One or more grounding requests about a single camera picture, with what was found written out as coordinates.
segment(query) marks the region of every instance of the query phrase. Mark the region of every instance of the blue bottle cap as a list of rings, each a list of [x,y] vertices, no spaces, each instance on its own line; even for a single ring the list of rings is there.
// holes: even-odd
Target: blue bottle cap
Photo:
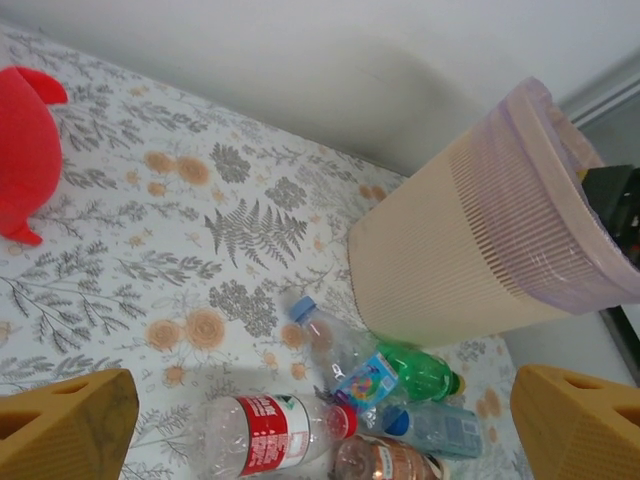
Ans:
[[[409,430],[409,413],[404,410],[396,420],[389,425],[385,433],[395,437],[401,437]]]
[[[316,302],[314,302],[311,297],[302,297],[291,307],[289,316],[294,322],[300,323],[304,315],[314,308],[316,308]]]

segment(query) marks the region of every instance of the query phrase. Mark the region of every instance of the brown bottle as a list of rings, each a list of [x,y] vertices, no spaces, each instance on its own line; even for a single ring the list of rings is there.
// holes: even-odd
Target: brown bottle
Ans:
[[[337,480],[449,480],[447,465],[413,447],[383,437],[355,435],[340,444]]]

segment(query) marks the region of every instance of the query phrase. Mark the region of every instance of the clear plastic bottle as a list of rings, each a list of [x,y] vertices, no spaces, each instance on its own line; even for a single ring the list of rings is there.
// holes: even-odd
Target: clear plastic bottle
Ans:
[[[245,477],[310,462],[356,428],[351,408],[313,395],[220,397],[194,416],[189,460],[201,480]]]
[[[411,402],[438,402],[464,391],[464,379],[440,357],[387,341],[380,342],[378,349],[398,373],[400,384],[407,390]]]
[[[335,456],[337,480],[449,480],[449,468],[431,455],[389,438],[355,435]]]
[[[389,413],[395,421],[385,429],[387,435],[422,453],[452,459],[482,455],[483,430],[472,411],[430,401],[411,403],[402,410],[400,415]]]
[[[311,357],[329,391],[358,415],[373,415],[376,406],[404,404],[407,395],[398,375],[378,350],[369,331],[358,331],[320,310],[310,297],[291,308],[291,318],[307,332]]]

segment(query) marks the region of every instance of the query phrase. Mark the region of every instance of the red bottle label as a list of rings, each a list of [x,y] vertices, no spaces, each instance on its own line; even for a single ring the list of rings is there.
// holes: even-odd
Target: red bottle label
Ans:
[[[293,395],[236,397],[249,423],[242,476],[299,464],[309,448],[309,418]]]

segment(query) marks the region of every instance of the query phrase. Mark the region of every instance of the mattress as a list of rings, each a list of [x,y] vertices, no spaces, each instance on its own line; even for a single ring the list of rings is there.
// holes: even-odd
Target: mattress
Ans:
[[[70,102],[52,108],[62,179],[31,220],[44,243],[0,240],[0,394],[127,368],[140,416],[121,478],[191,478],[195,406],[323,389],[286,297],[311,295],[362,328],[346,235],[404,178],[41,36],[5,35],[14,62],[55,76]],[[504,340],[433,353],[464,375],[452,402],[487,432],[487,454],[452,462],[454,478],[532,478]],[[329,463],[283,478],[324,478]]]

